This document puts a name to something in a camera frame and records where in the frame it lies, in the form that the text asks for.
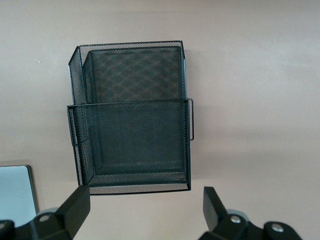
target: mesh pocket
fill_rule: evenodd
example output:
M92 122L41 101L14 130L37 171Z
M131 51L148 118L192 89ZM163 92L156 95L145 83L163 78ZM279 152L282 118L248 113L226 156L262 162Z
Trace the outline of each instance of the mesh pocket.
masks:
M75 105L186 99L181 41L81 45L69 70Z
M85 104L68 112L79 179L92 194L190 189L187 100Z

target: white wall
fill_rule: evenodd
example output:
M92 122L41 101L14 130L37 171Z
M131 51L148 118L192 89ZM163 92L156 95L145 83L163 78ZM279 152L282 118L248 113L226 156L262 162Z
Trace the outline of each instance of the white wall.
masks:
M320 1L0 2L0 164L33 168L41 210L77 187L66 105L77 45L183 40L192 191L93 196L77 240L196 240L204 186L259 227L318 239Z

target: wire mesh basket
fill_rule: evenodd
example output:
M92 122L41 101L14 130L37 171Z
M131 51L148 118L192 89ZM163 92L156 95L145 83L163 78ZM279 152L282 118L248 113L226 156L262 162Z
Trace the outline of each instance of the wire mesh basket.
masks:
M81 45L69 72L75 105L187 96L182 41Z
M193 101L181 41L78 46L69 70L80 185L93 195L191 189Z

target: black metal mesh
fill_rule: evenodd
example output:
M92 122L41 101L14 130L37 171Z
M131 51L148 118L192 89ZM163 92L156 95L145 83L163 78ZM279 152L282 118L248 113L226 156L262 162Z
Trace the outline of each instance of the black metal mesh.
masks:
M81 45L69 71L80 185L91 194L190 189L182 41Z
M68 112L79 183L91 194L190 189L187 100L86 104Z
M75 105L187 97L182 41L81 45L69 69Z

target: black mesh organizer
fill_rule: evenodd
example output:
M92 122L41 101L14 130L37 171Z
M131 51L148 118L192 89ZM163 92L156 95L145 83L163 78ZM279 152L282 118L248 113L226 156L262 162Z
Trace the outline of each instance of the black mesh organizer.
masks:
M81 45L69 71L80 185L94 195L191 189L182 41Z

